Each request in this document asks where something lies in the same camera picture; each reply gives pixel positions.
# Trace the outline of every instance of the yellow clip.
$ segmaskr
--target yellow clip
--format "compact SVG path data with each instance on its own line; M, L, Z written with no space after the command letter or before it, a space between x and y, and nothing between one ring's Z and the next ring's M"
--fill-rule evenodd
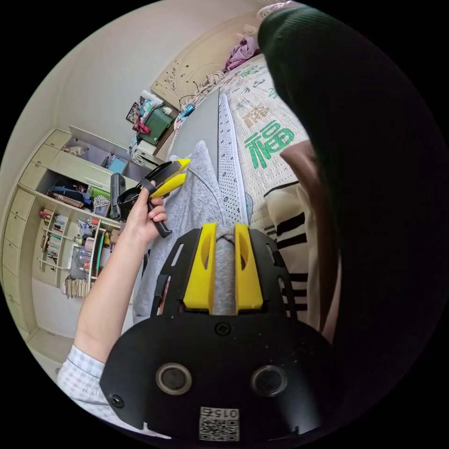
M177 160L174 160L172 163L178 165L178 170L176 170L175 173L173 173L171 176L169 176L169 177L164 181L164 184L166 184L168 181L170 181L170 180L173 179L175 176L177 176L180 172L182 172L182 171L187 167L187 165L190 164L190 159L177 159Z
M184 184L185 179L186 179L185 173L179 174L174 178L170 178L168 181L164 182L164 184L162 184L162 186L151 195L151 198L161 198L165 196L167 193L170 193L176 188L181 187Z
M235 225L235 304L240 310L260 309L263 304L256 261L248 226Z
M208 310L212 314L215 288L215 245L217 224L203 224L184 304L188 309Z

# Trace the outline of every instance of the storage box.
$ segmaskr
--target storage box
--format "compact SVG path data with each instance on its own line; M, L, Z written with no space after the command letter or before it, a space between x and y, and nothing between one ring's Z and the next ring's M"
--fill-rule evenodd
M164 131L171 125L173 119L166 114L161 108L153 109L144 125L149 128L150 134L137 133L137 139L143 139L146 142L156 145L159 142L160 137L164 134Z

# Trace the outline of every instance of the qr code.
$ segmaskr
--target qr code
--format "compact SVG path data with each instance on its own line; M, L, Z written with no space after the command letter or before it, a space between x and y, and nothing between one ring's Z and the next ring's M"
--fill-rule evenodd
M199 439L205 441L239 441L238 417L238 410L235 409L202 407Z

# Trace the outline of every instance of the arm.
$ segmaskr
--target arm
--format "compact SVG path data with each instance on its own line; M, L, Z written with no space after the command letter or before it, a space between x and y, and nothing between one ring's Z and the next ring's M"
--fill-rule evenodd
M122 333L146 247L158 235L153 221L167 219L161 198L152 200L156 207L148 213L148 195L148 190L143 188L108 263L84 300L78 317L74 345L103 363Z

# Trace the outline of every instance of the carved headboard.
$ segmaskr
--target carved headboard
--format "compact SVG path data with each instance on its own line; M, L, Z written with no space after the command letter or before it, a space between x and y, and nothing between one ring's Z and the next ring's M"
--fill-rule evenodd
M257 10L234 17L204 33L161 72L151 90L165 103L179 109L180 99L195 95L208 73L224 68L231 50L244 37L257 38Z

